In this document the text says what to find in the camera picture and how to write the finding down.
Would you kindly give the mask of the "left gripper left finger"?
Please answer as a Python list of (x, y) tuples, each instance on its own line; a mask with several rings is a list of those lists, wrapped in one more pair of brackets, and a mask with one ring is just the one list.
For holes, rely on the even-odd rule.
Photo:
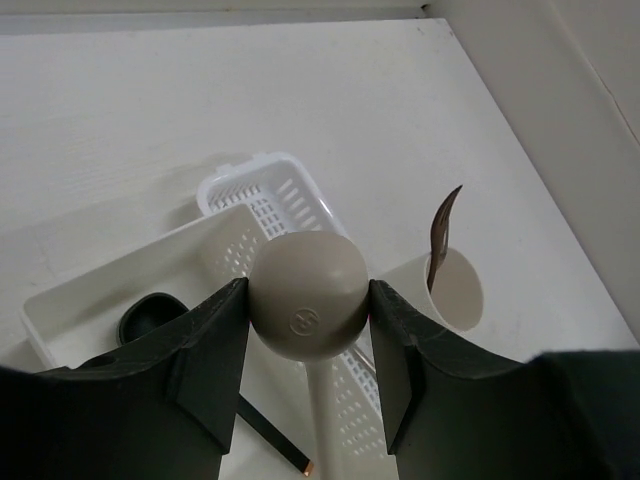
[(5, 479), (215, 479), (234, 429), (247, 286), (77, 368), (1, 371)]

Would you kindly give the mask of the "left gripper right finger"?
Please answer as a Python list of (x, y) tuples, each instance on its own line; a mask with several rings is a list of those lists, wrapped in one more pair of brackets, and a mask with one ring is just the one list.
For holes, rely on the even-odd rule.
[(547, 352), (520, 363), (369, 285), (387, 450), (403, 479), (635, 479), (639, 354)]

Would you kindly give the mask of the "black plastic spoon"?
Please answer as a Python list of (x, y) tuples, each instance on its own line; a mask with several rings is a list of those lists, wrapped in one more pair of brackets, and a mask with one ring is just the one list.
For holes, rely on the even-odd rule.
[[(118, 325), (119, 344), (133, 342), (189, 311), (184, 303), (168, 293), (146, 295), (121, 317)], [(237, 414), (303, 476), (312, 474), (312, 460), (242, 395), (239, 396)]]

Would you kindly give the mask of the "brown wooden fork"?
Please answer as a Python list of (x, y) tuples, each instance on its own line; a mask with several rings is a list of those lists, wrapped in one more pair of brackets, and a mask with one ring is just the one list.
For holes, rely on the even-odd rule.
[(438, 207), (430, 228), (430, 263), (427, 269), (426, 286), (432, 292), (437, 271), (444, 262), (448, 252), (450, 215), (457, 196), (463, 186), (452, 190)]

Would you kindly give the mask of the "beige plastic spoon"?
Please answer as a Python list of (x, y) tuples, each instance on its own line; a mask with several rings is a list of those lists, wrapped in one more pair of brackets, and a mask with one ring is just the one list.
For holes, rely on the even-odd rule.
[(260, 340), (304, 364), (322, 479), (344, 476), (337, 430), (333, 360), (360, 336), (368, 315), (365, 260), (328, 231), (281, 235), (264, 244), (249, 275), (250, 320)]

